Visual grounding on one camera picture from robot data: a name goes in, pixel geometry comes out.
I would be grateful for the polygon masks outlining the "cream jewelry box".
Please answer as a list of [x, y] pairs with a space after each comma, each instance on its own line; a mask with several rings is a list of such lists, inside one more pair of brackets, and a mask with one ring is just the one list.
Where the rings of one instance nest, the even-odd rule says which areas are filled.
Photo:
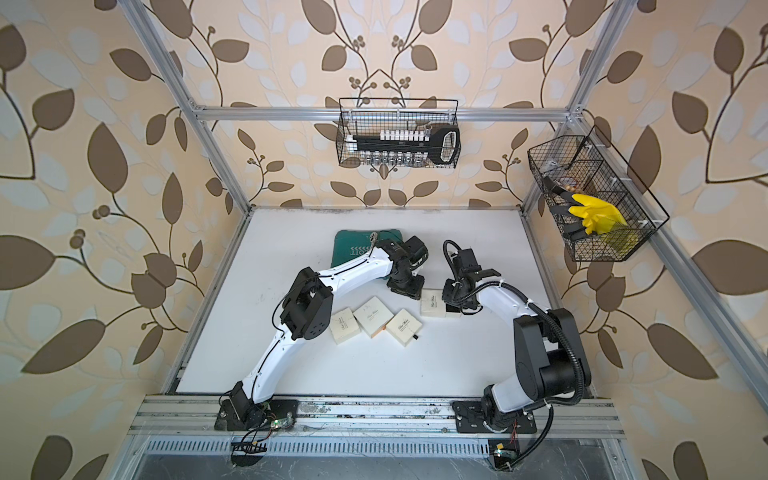
[[361, 329], [374, 338], [393, 318], [392, 311], [378, 298], [372, 297], [363, 305], [353, 311], [353, 315]]
[[426, 318], [446, 318], [447, 308], [442, 299], [442, 291], [423, 289], [420, 299], [420, 315]]
[[385, 326], [385, 330], [403, 347], [417, 340], [423, 323], [407, 310], [400, 310]]
[[345, 308], [331, 316], [330, 331], [337, 345], [354, 338], [361, 333], [361, 327], [350, 308]]

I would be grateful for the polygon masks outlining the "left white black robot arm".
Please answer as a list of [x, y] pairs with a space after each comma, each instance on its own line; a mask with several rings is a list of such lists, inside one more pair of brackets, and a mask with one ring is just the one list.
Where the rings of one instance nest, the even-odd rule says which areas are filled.
[[299, 271], [273, 313], [276, 333], [269, 348], [253, 369], [223, 395], [221, 406], [231, 421], [247, 428], [261, 426], [268, 419], [267, 402], [275, 394], [279, 380], [299, 348], [331, 324], [333, 301], [369, 282], [385, 279], [387, 288], [401, 296], [418, 300], [424, 277], [418, 273], [429, 252], [421, 239], [405, 241], [380, 239], [362, 255], [330, 269]]

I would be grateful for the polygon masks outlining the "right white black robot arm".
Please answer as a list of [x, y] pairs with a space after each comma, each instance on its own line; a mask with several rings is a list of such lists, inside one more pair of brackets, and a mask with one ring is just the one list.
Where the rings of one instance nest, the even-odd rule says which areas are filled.
[[541, 308], [500, 272], [482, 268], [470, 248], [446, 240], [442, 252], [451, 272], [442, 291], [446, 306], [465, 315], [489, 311], [513, 333], [515, 372], [485, 388], [485, 424], [500, 431], [532, 410], [580, 403], [591, 371], [573, 315]]

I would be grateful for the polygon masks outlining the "green plastic tool case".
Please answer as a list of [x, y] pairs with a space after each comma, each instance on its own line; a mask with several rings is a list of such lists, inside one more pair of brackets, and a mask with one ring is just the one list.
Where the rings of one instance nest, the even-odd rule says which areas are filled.
[[332, 268], [366, 254], [371, 248], [373, 231], [341, 230], [334, 237]]

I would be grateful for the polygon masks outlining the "black pliers in basket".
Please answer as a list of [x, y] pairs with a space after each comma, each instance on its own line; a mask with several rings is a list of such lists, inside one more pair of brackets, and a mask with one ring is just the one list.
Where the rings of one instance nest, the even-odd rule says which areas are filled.
[[581, 203], [576, 201], [575, 194], [566, 190], [549, 176], [543, 177], [543, 184], [545, 192], [555, 201], [554, 206], [550, 208], [550, 212], [564, 238], [573, 242], [585, 239], [588, 234], [586, 227], [583, 225], [583, 219], [570, 212], [572, 207], [582, 206]]

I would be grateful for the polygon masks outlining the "black socket holder tool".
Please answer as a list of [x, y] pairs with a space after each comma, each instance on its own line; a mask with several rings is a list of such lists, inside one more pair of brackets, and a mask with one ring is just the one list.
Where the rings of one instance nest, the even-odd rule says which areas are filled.
[[461, 147], [460, 129], [450, 125], [350, 135], [345, 143], [356, 151], [378, 154], [380, 158], [394, 154], [395, 159], [433, 165], [452, 164]]

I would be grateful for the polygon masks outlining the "yellow rubber glove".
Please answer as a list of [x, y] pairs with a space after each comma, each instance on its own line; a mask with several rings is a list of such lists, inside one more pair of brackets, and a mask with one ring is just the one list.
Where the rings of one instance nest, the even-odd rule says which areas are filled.
[[572, 207], [570, 212], [583, 219], [588, 235], [603, 235], [628, 226], [622, 213], [613, 204], [585, 194], [575, 194], [575, 199], [582, 206]]

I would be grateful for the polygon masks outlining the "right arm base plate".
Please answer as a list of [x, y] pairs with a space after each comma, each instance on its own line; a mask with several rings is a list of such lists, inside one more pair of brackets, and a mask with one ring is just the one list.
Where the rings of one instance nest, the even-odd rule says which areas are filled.
[[537, 425], [523, 410], [500, 413], [481, 401], [453, 401], [456, 430], [461, 434], [533, 434]]

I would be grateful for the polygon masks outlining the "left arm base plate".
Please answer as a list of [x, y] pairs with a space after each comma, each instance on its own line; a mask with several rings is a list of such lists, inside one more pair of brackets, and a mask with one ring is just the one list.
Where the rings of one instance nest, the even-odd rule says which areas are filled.
[[270, 400], [245, 410], [245, 420], [237, 415], [237, 410], [229, 397], [220, 401], [220, 410], [216, 416], [216, 431], [268, 431], [286, 430], [293, 427], [297, 417], [297, 400]]

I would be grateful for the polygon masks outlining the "aluminium front rail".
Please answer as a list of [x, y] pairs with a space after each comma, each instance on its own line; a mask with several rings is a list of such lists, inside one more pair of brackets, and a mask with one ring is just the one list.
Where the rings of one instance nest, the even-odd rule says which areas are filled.
[[[470, 399], [442, 397], [287, 397], [270, 402], [269, 423], [290, 417], [279, 434], [326, 437], [532, 438], [547, 421], [542, 408], [513, 421], [507, 430], [491, 430]], [[587, 399], [576, 406], [555, 406], [550, 439], [624, 440], [626, 434], [611, 401]], [[235, 419], [224, 399], [213, 395], [157, 395], [144, 399], [128, 432], [132, 435], [224, 435], [247, 428]]]

